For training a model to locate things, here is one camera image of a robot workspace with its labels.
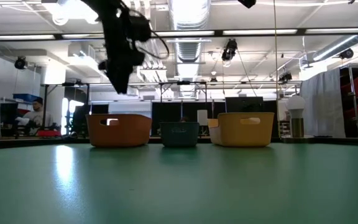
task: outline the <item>white lamp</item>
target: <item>white lamp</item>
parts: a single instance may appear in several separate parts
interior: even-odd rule
[[[286,107],[291,114],[291,137],[303,138],[305,135],[303,127],[303,110],[306,101],[300,96],[293,96],[288,99]]]

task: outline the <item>fluorescent light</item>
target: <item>fluorescent light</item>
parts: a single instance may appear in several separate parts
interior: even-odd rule
[[[161,37],[186,37],[186,36],[213,36],[212,30],[181,30],[181,31],[160,31],[156,32]]]
[[[0,40],[54,40],[53,35],[0,35]]]
[[[295,34],[297,29],[279,29],[277,34]],[[275,30],[224,30],[223,35],[267,35],[275,34]]]
[[[159,83],[128,83],[129,86],[136,86],[136,85],[159,85]]]
[[[307,29],[306,34],[341,34],[341,33],[358,33],[358,28],[340,28],[340,29]]]
[[[324,53],[322,53],[322,54],[318,55],[317,57],[313,58],[313,60],[318,61],[318,60],[322,59],[325,55],[331,53],[332,51],[334,51],[334,50],[337,49],[338,47],[340,47],[340,46],[342,46],[342,45],[348,43],[349,41],[351,41],[351,40],[354,39],[355,37],[357,37],[357,35],[353,35],[353,36],[347,38],[346,40],[342,41],[341,43],[335,45],[334,47],[331,47],[330,49],[328,49],[328,50],[325,51]]]
[[[222,85],[223,82],[207,82],[207,85]]]
[[[41,4],[41,1],[23,1],[27,4]],[[17,1],[0,1],[0,5],[23,5],[21,0]]]
[[[103,39],[103,33],[94,33],[94,34],[63,34],[64,39]]]
[[[198,39],[198,40],[189,40],[189,39],[174,39],[174,40],[166,40],[166,43],[210,43],[211,39]]]

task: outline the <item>teal bin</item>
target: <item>teal bin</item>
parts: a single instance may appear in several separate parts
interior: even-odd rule
[[[197,144],[197,122],[161,122],[160,127],[165,147],[193,147]]]

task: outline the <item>yellow bin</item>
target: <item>yellow bin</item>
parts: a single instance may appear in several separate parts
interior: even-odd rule
[[[214,144],[230,147],[264,147],[272,139],[274,113],[221,113],[208,120]]]

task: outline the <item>computer monitor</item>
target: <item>computer monitor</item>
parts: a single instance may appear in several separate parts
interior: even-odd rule
[[[226,97],[226,112],[263,112],[263,97]]]
[[[17,103],[0,104],[0,124],[14,124],[17,114]]]

